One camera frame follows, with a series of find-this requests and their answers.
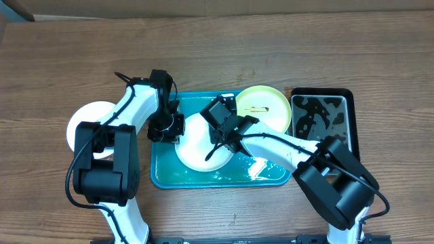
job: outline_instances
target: wood grain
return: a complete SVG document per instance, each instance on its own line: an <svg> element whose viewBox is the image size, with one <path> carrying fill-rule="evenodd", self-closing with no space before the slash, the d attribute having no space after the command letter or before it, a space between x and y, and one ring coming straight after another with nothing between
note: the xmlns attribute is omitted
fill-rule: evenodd
<svg viewBox="0 0 434 244"><path fill-rule="evenodd" d="M170 72L180 91L345 87L363 164L391 212L367 232L434 243L434 12L299 14L7 24L0 48L0 242L88 243L111 232L64 191L71 115L117 102L114 76ZM275 188L161 190L138 136L143 218L157 237L325 233L291 179ZM373 211L383 208L377 199Z"/></svg>

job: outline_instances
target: wooden table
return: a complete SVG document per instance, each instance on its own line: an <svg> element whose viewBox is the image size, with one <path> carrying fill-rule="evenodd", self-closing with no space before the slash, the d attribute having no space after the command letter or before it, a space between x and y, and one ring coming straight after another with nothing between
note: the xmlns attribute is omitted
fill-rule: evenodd
<svg viewBox="0 0 434 244"><path fill-rule="evenodd" d="M64 194L71 115L117 102L113 71L165 69L180 91L270 85L354 93L363 164L391 212L366 231L434 243L434 12L295 14L7 24L0 47L0 242L109 238ZM275 188L161 190L140 133L138 202L157 237L291 237L327 224L293 179ZM378 199L372 207L379 211Z"/></svg>

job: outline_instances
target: wooden floor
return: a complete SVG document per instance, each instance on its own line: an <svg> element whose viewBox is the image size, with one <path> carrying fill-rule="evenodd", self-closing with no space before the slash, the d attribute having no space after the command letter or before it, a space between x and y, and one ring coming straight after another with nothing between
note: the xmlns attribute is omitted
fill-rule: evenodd
<svg viewBox="0 0 434 244"><path fill-rule="evenodd" d="M0 46L0 242L109 238L100 212L65 197L71 115L117 102L114 71L165 69L185 91L270 85L345 87L355 97L363 164L391 202L366 231L434 243L434 12L7 24ZM293 237L327 224L293 179L275 188L161 190L138 136L137 199L157 237ZM378 199L372 212L383 204Z"/></svg>

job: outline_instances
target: blue tray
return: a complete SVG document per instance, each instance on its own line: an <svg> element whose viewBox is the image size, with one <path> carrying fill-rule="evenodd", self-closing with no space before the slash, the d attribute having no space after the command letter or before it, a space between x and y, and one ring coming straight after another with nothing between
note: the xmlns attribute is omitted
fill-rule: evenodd
<svg viewBox="0 0 434 244"><path fill-rule="evenodd" d="M180 92L180 112L188 116L198 113L218 94L239 94L240 91ZM175 146L152 143L151 179L164 189L281 186L291 177L284 168L261 158L236 153L220 169L198 172L185 166L176 155Z"/></svg>

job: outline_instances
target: blue object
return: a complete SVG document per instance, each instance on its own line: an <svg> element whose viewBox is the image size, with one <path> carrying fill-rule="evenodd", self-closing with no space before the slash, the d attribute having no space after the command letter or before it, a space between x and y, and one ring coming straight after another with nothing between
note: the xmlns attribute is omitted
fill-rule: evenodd
<svg viewBox="0 0 434 244"><path fill-rule="evenodd" d="M198 113L218 94L241 91L199 91L180 92L180 112L189 117ZM168 143L152 143L151 179L154 184L164 189L177 188L216 188L281 186L291 177L284 168L261 158L250 158L236 153L220 169L211 172L199 172L185 166L175 151L175 146Z"/></svg>

